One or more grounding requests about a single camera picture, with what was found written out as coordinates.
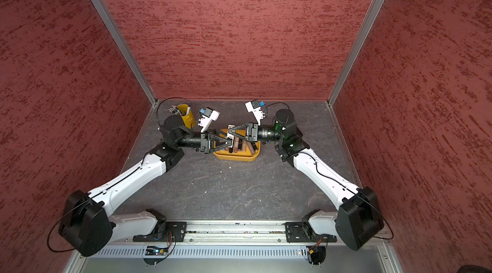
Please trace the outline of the right aluminium corner post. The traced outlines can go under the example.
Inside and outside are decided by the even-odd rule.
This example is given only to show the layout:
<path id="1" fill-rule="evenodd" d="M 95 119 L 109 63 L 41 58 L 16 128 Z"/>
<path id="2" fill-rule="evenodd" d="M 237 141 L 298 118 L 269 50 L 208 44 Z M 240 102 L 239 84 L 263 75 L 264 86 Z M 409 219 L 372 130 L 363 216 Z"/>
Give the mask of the right aluminium corner post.
<path id="1" fill-rule="evenodd" d="M 330 96 L 327 100 L 327 105 L 328 107 L 333 107 L 341 90 L 342 87 L 348 78 L 353 65 L 355 64 L 355 61 L 362 50 L 362 47 L 375 23 L 375 20 L 377 19 L 379 12 L 384 4 L 385 0 L 371 0 L 370 6 L 368 10 L 366 11 L 366 15 L 363 19 L 363 22 L 361 23 L 360 29 L 357 32 L 356 38 L 354 40 L 354 43 L 348 53 L 347 59 L 342 67 L 342 70 L 340 71 L 340 74 L 337 78 L 336 83 L 334 84 L 334 87 L 330 93 Z"/>

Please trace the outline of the aluminium corner post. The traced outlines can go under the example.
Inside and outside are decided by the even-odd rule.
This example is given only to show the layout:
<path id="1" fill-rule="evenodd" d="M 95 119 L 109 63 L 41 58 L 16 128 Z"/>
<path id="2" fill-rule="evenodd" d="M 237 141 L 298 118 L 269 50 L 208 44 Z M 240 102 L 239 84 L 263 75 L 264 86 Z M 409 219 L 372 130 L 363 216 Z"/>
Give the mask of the aluminium corner post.
<path id="1" fill-rule="evenodd" d="M 126 42 L 123 34 L 121 33 L 115 19 L 111 15 L 111 12 L 106 5 L 104 0 L 91 0 L 94 8 L 105 24 L 107 30 L 109 31 L 111 37 L 119 48 L 120 53 L 124 57 L 126 63 L 129 65 L 134 77 L 137 79 L 138 84 L 144 91 L 146 97 L 148 98 L 150 104 L 155 107 L 158 101 L 156 94 L 151 88 L 150 84 L 146 80 L 136 58 L 134 57 L 128 43 Z"/>
<path id="2" fill-rule="evenodd" d="M 340 74 L 337 78 L 336 83 L 334 84 L 334 87 L 330 93 L 330 96 L 327 100 L 327 105 L 328 107 L 333 107 L 341 90 L 342 87 L 348 78 L 353 65 L 355 64 L 355 61 L 362 50 L 362 47 L 375 23 L 375 20 L 377 19 L 379 12 L 384 4 L 385 0 L 371 0 L 370 6 L 368 10 L 366 11 L 366 15 L 363 19 L 363 22 L 361 23 L 360 29 L 357 32 L 356 38 L 354 40 L 354 43 L 348 53 L 347 59 L 342 67 L 342 70 L 340 71 Z"/>

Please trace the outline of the yellow metal pen cup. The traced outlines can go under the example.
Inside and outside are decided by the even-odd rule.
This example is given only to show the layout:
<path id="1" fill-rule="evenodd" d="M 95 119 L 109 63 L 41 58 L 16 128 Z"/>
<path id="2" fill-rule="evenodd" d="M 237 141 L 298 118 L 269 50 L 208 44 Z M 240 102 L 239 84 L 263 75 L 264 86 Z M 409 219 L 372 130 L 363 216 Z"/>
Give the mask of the yellow metal pen cup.
<path id="1" fill-rule="evenodd" d="M 181 112 L 182 120 L 187 128 L 192 129 L 196 125 L 196 120 L 192 112 L 192 108 L 189 105 L 181 104 L 178 105 L 178 110 Z"/>

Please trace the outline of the aluminium front rail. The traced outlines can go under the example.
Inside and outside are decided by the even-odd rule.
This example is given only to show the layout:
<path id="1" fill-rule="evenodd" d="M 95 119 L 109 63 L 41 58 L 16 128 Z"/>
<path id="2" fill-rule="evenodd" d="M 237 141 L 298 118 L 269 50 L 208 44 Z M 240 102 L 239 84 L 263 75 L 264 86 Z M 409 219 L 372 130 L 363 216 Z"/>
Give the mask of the aluminium front rail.
<path id="1" fill-rule="evenodd" d="M 148 235 L 158 223 L 167 221 L 151 212 L 139 214 L 83 217 L 61 223 L 59 233 L 82 255 L 91 256 L 108 243 L 130 240 L 136 235 Z M 286 240 L 283 221 L 184 221 L 188 223 L 184 244 L 276 244 Z M 172 242 L 153 242 L 171 244 Z"/>

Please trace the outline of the pens in yellow cup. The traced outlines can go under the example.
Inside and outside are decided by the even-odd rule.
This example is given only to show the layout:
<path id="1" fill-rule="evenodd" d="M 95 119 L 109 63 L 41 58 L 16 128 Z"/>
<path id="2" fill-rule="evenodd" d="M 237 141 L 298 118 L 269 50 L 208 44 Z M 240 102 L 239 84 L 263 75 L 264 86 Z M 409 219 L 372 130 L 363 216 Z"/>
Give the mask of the pens in yellow cup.
<path id="1" fill-rule="evenodd" d="M 180 117 L 184 116 L 185 113 L 183 113 L 178 106 L 172 105 L 169 108 L 170 113 L 173 113 L 174 115 L 179 115 Z"/>

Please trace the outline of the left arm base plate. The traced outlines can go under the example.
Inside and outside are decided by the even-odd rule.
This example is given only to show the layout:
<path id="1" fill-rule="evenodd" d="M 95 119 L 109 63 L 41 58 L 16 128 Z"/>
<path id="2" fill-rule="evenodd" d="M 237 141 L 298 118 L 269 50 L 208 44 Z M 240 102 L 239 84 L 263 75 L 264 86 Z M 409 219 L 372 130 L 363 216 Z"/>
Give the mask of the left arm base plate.
<path id="1" fill-rule="evenodd" d="M 183 242 L 188 223 L 184 221 L 158 223 L 148 235 L 136 235 L 133 242 Z"/>

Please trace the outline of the left aluminium corner post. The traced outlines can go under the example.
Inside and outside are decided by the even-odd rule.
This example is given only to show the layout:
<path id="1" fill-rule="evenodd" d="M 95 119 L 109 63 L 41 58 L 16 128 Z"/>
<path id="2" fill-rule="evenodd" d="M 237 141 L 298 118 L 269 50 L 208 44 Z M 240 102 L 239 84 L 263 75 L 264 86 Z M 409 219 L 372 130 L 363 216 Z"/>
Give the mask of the left aluminium corner post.
<path id="1" fill-rule="evenodd" d="M 105 24 L 107 30 L 109 31 L 111 37 L 119 48 L 120 53 L 124 57 L 126 63 L 129 65 L 134 77 L 137 79 L 138 84 L 144 91 L 146 97 L 148 98 L 150 104 L 155 107 L 158 101 L 156 94 L 151 88 L 150 84 L 146 80 L 136 58 L 134 57 L 128 43 L 126 42 L 123 34 L 121 33 L 115 19 L 111 15 L 111 12 L 106 5 L 104 0 L 91 0 L 94 8 Z"/>

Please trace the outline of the yellow plastic storage box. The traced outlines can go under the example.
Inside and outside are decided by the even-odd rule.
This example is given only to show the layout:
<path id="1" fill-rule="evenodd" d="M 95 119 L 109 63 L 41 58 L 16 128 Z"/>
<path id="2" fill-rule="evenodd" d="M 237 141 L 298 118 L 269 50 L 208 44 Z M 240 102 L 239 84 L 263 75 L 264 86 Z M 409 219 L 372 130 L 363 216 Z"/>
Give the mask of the yellow plastic storage box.
<path id="1" fill-rule="evenodd" d="M 228 133 L 227 129 L 221 129 L 224 133 Z M 247 144 L 247 151 L 244 152 L 233 152 L 233 147 L 234 143 L 239 143 L 239 142 L 245 142 Z M 233 146 L 230 148 L 230 151 L 218 151 L 215 152 L 214 155 L 219 159 L 219 160 L 229 160 L 229 161 L 255 161 L 257 157 L 260 155 L 260 149 L 261 149 L 261 144 L 260 142 L 255 142 L 255 144 L 258 147 L 258 151 L 254 152 L 251 143 L 248 141 L 244 141 L 242 139 L 236 139 L 235 142 L 232 143 Z"/>

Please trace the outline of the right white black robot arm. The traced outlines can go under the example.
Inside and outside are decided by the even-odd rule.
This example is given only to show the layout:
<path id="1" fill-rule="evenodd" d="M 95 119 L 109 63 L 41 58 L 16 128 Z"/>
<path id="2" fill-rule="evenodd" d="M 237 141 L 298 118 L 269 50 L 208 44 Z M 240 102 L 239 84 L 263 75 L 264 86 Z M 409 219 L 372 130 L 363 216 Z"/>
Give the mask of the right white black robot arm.
<path id="1" fill-rule="evenodd" d="M 339 175 L 303 139 L 293 112 L 280 109 L 272 125 L 246 123 L 228 128 L 228 133 L 244 141 L 275 143 L 283 162 L 307 176 L 332 202 L 336 215 L 316 211 L 307 217 L 307 230 L 316 235 L 338 237 L 357 251 L 384 228 L 384 218 L 376 193 L 360 188 Z"/>

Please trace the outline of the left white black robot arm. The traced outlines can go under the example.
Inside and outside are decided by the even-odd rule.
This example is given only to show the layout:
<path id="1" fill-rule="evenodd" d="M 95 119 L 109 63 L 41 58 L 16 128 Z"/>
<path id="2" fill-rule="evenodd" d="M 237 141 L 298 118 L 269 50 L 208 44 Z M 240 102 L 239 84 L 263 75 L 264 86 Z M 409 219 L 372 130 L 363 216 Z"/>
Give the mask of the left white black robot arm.
<path id="1" fill-rule="evenodd" d="M 110 242 L 133 237 L 169 242 L 167 219 L 158 211 L 124 215 L 115 211 L 142 187 L 174 168 L 184 157 L 184 148 L 209 154 L 233 143 L 224 132 L 193 131 L 178 115 L 166 118 L 159 131 L 160 143 L 136 165 L 100 187 L 89 192 L 77 190 L 67 198 L 58 233 L 82 256 L 92 256 Z"/>

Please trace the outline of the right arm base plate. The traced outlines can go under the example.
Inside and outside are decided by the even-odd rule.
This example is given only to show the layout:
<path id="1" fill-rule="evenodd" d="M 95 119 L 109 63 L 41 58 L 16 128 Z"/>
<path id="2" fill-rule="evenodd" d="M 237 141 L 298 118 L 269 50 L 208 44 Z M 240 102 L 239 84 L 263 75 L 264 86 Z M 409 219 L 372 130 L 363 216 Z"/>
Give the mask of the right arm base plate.
<path id="1" fill-rule="evenodd" d="M 335 243 L 337 238 L 332 235 L 318 235 L 308 223 L 287 222 L 284 223 L 286 240 L 289 243 Z"/>

